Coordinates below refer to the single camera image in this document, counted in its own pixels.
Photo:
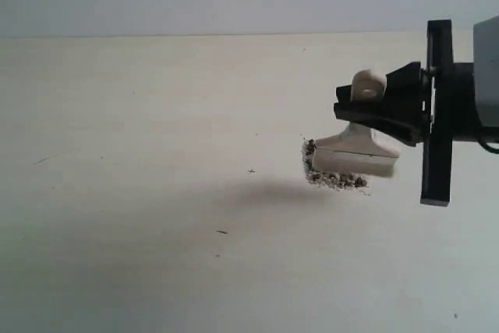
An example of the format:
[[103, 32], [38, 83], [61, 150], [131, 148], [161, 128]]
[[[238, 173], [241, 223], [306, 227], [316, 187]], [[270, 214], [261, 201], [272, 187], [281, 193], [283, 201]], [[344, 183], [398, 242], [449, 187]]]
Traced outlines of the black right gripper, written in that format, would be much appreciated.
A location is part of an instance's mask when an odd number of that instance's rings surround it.
[[448, 206], [451, 200], [453, 144], [473, 142], [490, 154], [498, 152], [498, 127], [482, 125], [476, 110], [474, 64], [455, 62], [449, 19], [431, 20], [426, 32], [426, 78], [430, 82], [430, 132], [419, 102], [382, 102], [415, 90], [421, 62], [410, 62], [387, 74], [358, 71], [349, 85], [336, 88], [337, 119], [366, 126], [404, 145], [423, 142], [421, 204]]

